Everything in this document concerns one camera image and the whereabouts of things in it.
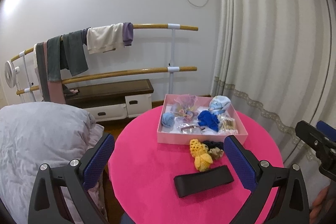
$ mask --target blue gripper pad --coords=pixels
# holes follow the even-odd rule
[[[323,121],[318,121],[316,124],[316,128],[324,135],[326,135],[331,141],[336,142],[336,129],[332,128],[330,125]]]
[[[243,187],[253,192],[257,187],[256,172],[231,139],[231,136],[227,136],[224,139],[224,152],[237,173]]]
[[[113,150],[114,137],[109,134],[83,171],[83,187],[85,190],[91,189],[97,184]]]

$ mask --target storage drawer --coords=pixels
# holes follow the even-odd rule
[[[128,117],[137,117],[152,109],[152,94],[125,96]]]
[[[85,108],[85,110],[90,112],[97,122],[127,118],[126,104],[91,107]]]

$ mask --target pink towel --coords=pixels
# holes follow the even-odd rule
[[[47,55],[47,43],[46,42],[43,42],[43,50],[44,50],[45,69],[48,75],[48,55]],[[49,95],[50,95],[50,102],[58,103],[58,104],[65,104],[62,81],[56,81],[56,82],[48,81],[48,89],[49,89]]]

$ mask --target black scrunchie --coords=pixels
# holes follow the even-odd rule
[[[213,149],[215,147],[218,147],[219,149],[224,150],[224,143],[223,142],[204,141],[202,143],[205,144],[207,147],[209,147],[209,150]]]

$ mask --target blue scrunchie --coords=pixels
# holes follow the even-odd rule
[[[161,118],[161,124],[164,127],[171,128],[174,126],[174,114],[171,112],[163,113]]]
[[[199,115],[198,115],[198,125],[200,127],[204,127],[207,126],[208,128],[218,132],[219,128],[218,128],[218,118],[216,115],[211,114],[209,111],[207,110],[203,110]]]

